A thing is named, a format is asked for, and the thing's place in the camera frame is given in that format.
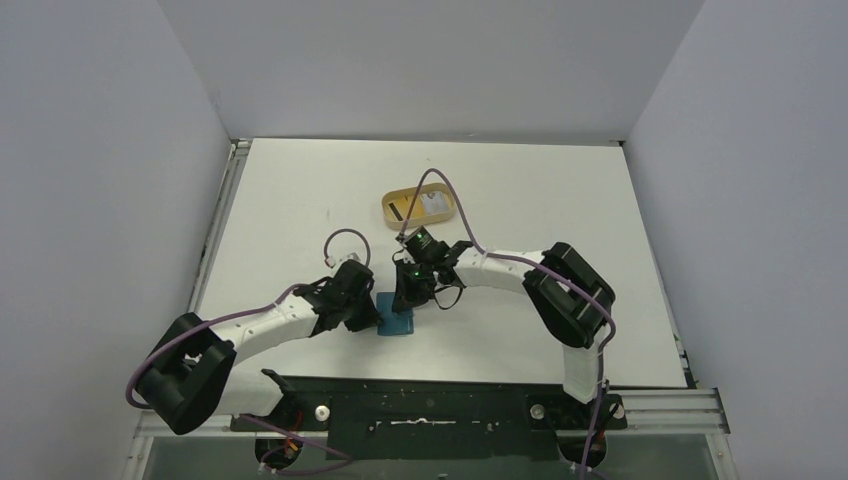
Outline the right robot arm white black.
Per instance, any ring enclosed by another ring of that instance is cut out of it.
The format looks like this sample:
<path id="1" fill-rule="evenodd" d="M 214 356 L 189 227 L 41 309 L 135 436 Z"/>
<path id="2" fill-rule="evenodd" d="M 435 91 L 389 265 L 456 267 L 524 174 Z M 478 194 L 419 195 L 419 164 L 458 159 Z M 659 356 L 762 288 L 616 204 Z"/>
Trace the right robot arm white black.
<path id="1" fill-rule="evenodd" d="M 600 416 L 603 336 L 613 330 L 615 293 L 574 247 L 557 242 L 540 251 L 485 251 L 469 240 L 448 245 L 423 227 L 397 240 L 403 256 L 394 262 L 394 312 L 425 305 L 450 289 L 526 296 L 563 348 L 563 416 L 577 427 Z"/>

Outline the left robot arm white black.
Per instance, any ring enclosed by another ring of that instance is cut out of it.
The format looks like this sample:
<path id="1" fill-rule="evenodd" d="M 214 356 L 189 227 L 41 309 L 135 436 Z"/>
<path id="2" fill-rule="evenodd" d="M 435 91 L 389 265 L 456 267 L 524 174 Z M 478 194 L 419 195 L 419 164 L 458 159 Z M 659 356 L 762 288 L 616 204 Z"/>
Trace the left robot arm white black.
<path id="1" fill-rule="evenodd" d="M 215 320 L 185 313 L 132 374 L 126 400 L 154 411 L 178 435 L 216 415 L 254 415 L 283 429 L 295 419 L 297 405 L 284 379 L 272 370 L 240 371 L 238 365 L 339 325 L 352 332 L 376 325 L 381 317 L 373 285 L 373 272 L 347 259 L 332 275 L 295 284 L 267 306 Z"/>

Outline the blue leather card holder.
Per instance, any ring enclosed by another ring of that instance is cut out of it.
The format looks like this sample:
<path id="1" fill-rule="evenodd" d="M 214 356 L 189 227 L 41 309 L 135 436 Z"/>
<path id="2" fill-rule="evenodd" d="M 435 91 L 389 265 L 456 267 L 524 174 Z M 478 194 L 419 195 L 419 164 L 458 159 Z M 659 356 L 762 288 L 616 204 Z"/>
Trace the blue leather card holder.
<path id="1" fill-rule="evenodd" d="M 377 334 L 383 337 L 404 336 L 414 333 L 414 313 L 411 309 L 394 312 L 393 292 L 378 292 L 375 306 L 381 317 Z"/>

